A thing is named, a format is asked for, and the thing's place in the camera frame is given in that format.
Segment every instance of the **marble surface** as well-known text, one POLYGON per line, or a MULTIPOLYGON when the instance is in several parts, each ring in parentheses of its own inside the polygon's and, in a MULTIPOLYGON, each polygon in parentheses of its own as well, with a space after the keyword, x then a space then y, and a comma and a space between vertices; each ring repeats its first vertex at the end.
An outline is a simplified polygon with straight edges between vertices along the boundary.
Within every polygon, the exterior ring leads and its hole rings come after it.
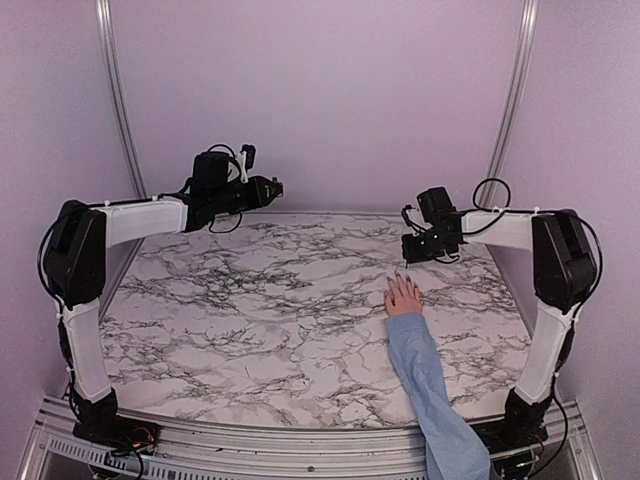
POLYGON ((146 239, 101 325, 120 405, 243 425, 413 424, 384 329, 398 270, 422 289, 455 410, 502 412, 529 337, 489 253, 466 245, 456 264, 405 270, 404 231, 399 217, 253 214, 230 234, 146 239))

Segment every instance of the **light blue sleeve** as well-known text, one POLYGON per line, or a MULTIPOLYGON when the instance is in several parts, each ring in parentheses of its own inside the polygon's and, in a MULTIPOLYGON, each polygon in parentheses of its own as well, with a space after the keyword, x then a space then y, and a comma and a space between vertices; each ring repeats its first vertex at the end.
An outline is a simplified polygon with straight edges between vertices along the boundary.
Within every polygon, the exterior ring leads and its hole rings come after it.
POLYGON ((387 319, 389 353, 426 440, 429 480, 488 480, 489 452, 449 403, 436 344, 422 315, 387 319))

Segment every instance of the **lavender backdrop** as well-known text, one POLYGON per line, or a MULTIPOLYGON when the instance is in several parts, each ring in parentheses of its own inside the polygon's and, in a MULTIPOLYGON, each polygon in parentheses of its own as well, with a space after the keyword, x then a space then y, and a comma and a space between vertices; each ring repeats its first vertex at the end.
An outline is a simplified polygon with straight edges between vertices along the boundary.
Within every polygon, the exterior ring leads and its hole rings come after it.
POLYGON ((176 190, 216 142, 258 148, 278 210, 397 212, 485 174, 522 2, 114 0, 142 170, 176 190))
MULTIPOLYGON (((602 240, 604 280, 560 385, 578 398, 606 479, 640 471, 638 52, 637 2, 543 2, 504 174, 517 206, 575 208, 602 240)), ((495 253, 533 322, 531 262, 495 253)))
POLYGON ((132 189, 94 3, 2 2, 0 65, 0 477, 11 479, 43 395, 59 394, 66 376, 36 276, 40 238, 65 200, 132 189))

